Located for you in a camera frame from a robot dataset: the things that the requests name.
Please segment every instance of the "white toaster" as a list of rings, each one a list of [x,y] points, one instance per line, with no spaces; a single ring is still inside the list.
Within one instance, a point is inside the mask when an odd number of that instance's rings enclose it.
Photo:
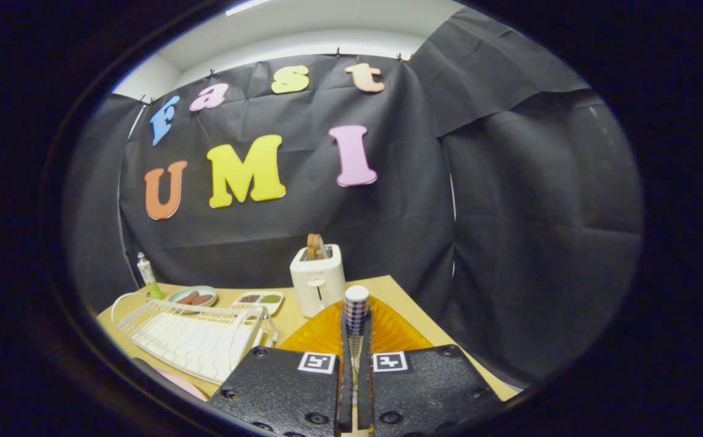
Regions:
[[[308,260],[304,247],[290,265],[301,312],[309,318],[343,299],[346,290],[340,247],[337,244],[325,244],[324,247],[327,259]]]

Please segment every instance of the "white dish rack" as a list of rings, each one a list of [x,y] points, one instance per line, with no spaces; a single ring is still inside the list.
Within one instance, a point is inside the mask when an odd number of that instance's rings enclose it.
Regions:
[[[147,301],[115,323],[117,303],[132,295],[147,297]],[[197,312],[182,314],[187,310]],[[145,293],[127,293],[117,298],[111,305],[111,322],[157,359],[216,384],[227,379],[246,352],[260,345],[266,337],[266,326],[271,334],[266,346],[279,340],[279,332],[265,307],[198,307],[151,299]]]

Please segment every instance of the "letter m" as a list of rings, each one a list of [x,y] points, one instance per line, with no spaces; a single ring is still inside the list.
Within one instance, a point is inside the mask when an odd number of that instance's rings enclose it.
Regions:
[[[287,189],[279,182],[279,167],[276,165],[276,149],[280,144],[282,137],[278,135],[263,135],[257,138],[249,147],[243,163],[230,144],[209,150],[206,157],[212,165],[213,194],[208,199],[208,204],[212,208],[230,205],[233,197],[228,194],[227,185],[230,185],[230,190],[238,202],[243,202],[252,178],[252,200],[268,201],[284,197]]]

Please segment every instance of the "white wall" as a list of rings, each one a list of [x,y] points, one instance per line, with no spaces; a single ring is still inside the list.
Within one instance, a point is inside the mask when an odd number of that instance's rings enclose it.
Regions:
[[[144,102],[158,99],[174,90],[174,83],[182,72],[160,55],[152,55],[133,69],[114,89],[113,93],[139,100],[146,94]]]
[[[189,67],[179,75],[173,89],[207,76],[210,69],[221,72],[256,61],[295,55],[335,53],[338,47],[341,48],[341,53],[387,58],[397,58],[398,53],[402,53],[402,57],[407,59],[416,52],[424,40],[423,36],[382,30],[346,29],[294,33],[239,47]]]
[[[398,53],[402,53],[402,57],[407,59],[424,40],[423,36],[382,30],[318,30],[294,33],[221,53],[189,67],[184,72],[180,72],[162,56],[152,55],[125,77],[113,92],[134,99],[141,99],[141,96],[146,94],[144,102],[149,102],[150,98],[157,99],[180,86],[207,76],[210,69],[221,72],[251,62],[285,56],[335,53],[337,47],[341,48],[341,53],[387,58],[396,58]]]

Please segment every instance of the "sausage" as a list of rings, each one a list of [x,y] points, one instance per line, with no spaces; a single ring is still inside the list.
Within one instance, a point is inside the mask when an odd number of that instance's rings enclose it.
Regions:
[[[197,298],[199,295],[198,291],[193,291],[192,293],[188,294],[184,298],[176,301],[177,303],[183,303],[185,305],[192,305],[190,302],[192,302],[193,299]]]
[[[198,296],[190,302],[190,305],[200,305],[211,298],[211,295]]]

